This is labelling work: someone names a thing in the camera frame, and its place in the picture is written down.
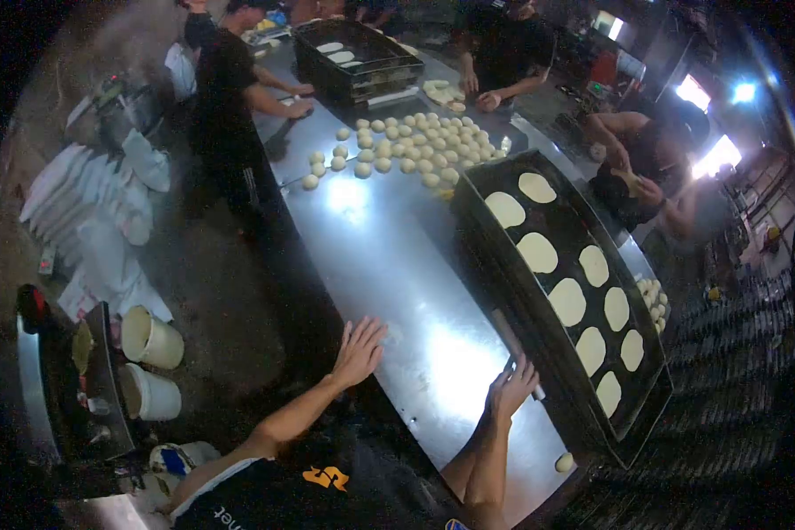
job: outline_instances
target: white bucket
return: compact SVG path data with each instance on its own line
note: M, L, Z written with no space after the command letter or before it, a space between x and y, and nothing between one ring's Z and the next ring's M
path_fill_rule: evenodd
M173 468L168 467L170 462L166 463L162 453L164 450L176 452L179 463ZM183 445L162 443L150 451L149 464L153 472L182 475L191 473L196 467L218 460L220 457L221 453L208 442L192 442Z
M127 359L166 370L180 365L183 337L140 305L130 308L121 325L121 348Z
M174 489L180 483L180 479L170 473L147 473L142 478L144 495L157 510L170 503L171 493L174 493Z
M180 415L182 396L176 383L127 363L117 371L130 418L172 420Z

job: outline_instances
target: man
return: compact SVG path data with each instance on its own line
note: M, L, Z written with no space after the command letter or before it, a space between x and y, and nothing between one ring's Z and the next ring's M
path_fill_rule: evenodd
M459 85L466 95L480 94L479 110L511 109L515 96L548 79L556 38L532 19L534 14L533 0L468 7L459 39Z
M195 62L200 61L200 50L209 44L218 33L212 15L206 11L207 0L175 0L177 5L188 8L185 17L185 44L194 52Z
M267 196L274 185L252 112L298 119L312 109L310 101L290 106L277 101L263 85L292 94L309 93L312 87L289 87L267 70L256 69L241 39L275 6L270 1L230 0L227 16L202 49L197 69L191 146L202 156L205 172L217 183L232 213L244 218L246 230L252 228L248 221L259 210L259 196Z
M662 120L638 112L590 114L584 129L591 140L607 148L606 160L589 184L610 213L628 231L662 213L673 237L689 238L697 193L683 190L692 182L689 154L710 132L704 113L682 101L671 117ZM635 197L613 170L643 177L635 184Z
M432 500L422 478L374 444L343 437L322 451L310 443L305 445L310 451L297 458L280 456L280 448L301 437L330 402L371 375L382 358L378 343L386 331L379 319L368 317L355 329L346 324L330 374L262 420L233 452L180 482L170 503L174 528L211 528L218 522L229 528L466 528L454 519L462 511L457 503L446 495ZM508 527L501 508L511 416L537 384L523 355L514 369L508 363L489 387L470 450L446 468L465 491L459 496L475 530Z
M388 37L399 38L403 33L403 14L398 0L361 0L356 21Z

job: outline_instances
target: black t-shirt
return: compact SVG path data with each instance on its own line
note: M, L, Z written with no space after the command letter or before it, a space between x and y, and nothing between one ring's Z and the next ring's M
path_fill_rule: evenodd
M198 496L177 517L175 530L467 530L448 492L417 476L377 442L342 435L307 443L305 454L293 463L250 463Z
M466 29L477 39L472 55L480 93L514 85L553 62L553 32L534 19L512 20L499 9L476 5L468 10Z
M203 48L218 33L209 13L189 13L185 18L185 43L192 50Z
M657 121L649 121L641 131L620 135L619 141L630 156L633 173L644 176L659 186L666 197L674 197L689 182L687 164L676 164L661 170L656 159L656 140L659 135ZM620 220L627 231L647 223L659 213L659 206L645 206L635 197L620 176L612 174L609 162L598 168L598 174L589 181L595 195L609 208L610 213Z
M191 147L198 154L232 158L263 153L244 90L258 82L254 60L241 38L219 29L202 46Z

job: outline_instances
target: metal countertop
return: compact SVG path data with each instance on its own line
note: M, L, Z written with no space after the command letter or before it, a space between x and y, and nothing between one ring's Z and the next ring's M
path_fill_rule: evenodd
M441 62L424 53L420 58L426 64L424 79L458 81L458 73ZM260 61L278 78L301 82L293 63L288 41ZM425 188L417 173L404 175L397 159L385 175L374 171L366 180L354 176L350 159L360 151L355 133L343 143L349 151L345 170L328 168L311 192L296 182L309 172L312 152L323 151L329 163L340 127L353 130L360 117L400 118L415 112L455 116L419 92L408 101L364 112L329 109L315 100L306 119L256 122L281 196L341 317L357 321L366 314L379 315L389 324L386 355L375 376L441 470L473 432L488 385L509 359L455 268L455 218L448 203ZM499 146L507 138L509 151L515 153L538 148L570 179L585 182L574 164L517 114L510 118L469 108L464 115L488 131L492 143ZM375 141L380 137L384 135L375 135ZM615 232L632 273L653 277L636 242L626 231ZM529 398L513 417L509 435L504 513L510 526L536 510L574 472L576 467L568 473L554 470L565 451L541 402Z

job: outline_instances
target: window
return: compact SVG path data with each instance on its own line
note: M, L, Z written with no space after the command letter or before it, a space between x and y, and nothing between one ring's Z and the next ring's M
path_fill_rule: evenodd
M599 33L603 33L614 41L618 38L618 34L621 33L621 27L623 26L624 20L610 15L606 11L600 11L592 24L592 27L598 30Z
M707 153L698 164L692 166L692 178L700 179L704 175L715 175L718 173L721 164L732 164L736 166L742 160L742 154L730 141L727 135L719 138L710 153Z
M691 101L704 113L707 112L707 108L710 106L710 96L701 88L694 77L687 75L676 92L678 96L686 101Z

